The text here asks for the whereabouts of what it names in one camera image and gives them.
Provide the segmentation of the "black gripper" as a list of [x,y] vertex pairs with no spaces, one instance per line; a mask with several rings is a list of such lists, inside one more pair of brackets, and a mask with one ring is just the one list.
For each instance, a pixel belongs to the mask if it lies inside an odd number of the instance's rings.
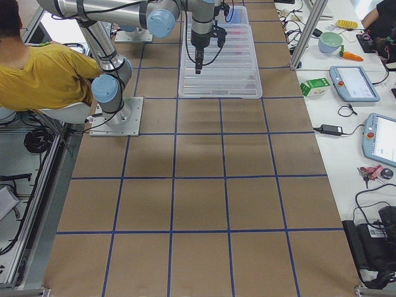
[[191,44],[195,47],[195,73],[200,74],[204,62],[204,49],[210,44],[212,29],[207,33],[197,33],[191,30]]

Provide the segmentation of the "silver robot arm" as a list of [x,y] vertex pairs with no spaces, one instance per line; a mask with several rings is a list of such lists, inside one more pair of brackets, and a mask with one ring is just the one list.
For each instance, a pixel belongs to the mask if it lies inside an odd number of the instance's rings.
[[130,115],[123,90],[132,76],[132,64],[116,51],[105,23],[116,24],[122,32],[141,42],[146,35],[167,37],[180,14],[190,13],[196,74],[205,65],[204,49],[211,39],[217,39],[219,48],[225,43],[226,31],[215,20],[219,1],[39,1],[39,5],[60,19],[77,21],[103,71],[93,80],[92,93],[108,124],[117,124]]
[[[215,20],[219,15],[220,12],[222,11],[224,14],[224,18],[223,20],[228,23],[231,22],[232,18],[233,18],[233,7],[234,4],[232,4],[232,7],[230,7],[227,3],[225,3],[224,1],[218,0],[215,1],[215,8],[214,8],[214,12],[213,12],[213,20]],[[133,35],[141,35],[145,32],[147,32],[146,29],[140,28],[140,27],[136,27],[136,26],[132,26],[132,25],[118,25],[118,30],[122,30],[125,31],[127,35],[133,36]]]

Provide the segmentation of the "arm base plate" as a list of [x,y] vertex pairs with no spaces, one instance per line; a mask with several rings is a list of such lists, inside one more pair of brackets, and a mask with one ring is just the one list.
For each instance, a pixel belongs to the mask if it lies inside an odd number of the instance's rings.
[[101,116],[94,117],[91,129],[88,131],[92,137],[137,137],[140,131],[143,97],[125,97],[123,108],[116,114],[102,112],[97,103],[95,112]]
[[134,26],[120,26],[115,36],[116,43],[150,43],[152,39],[148,30]]

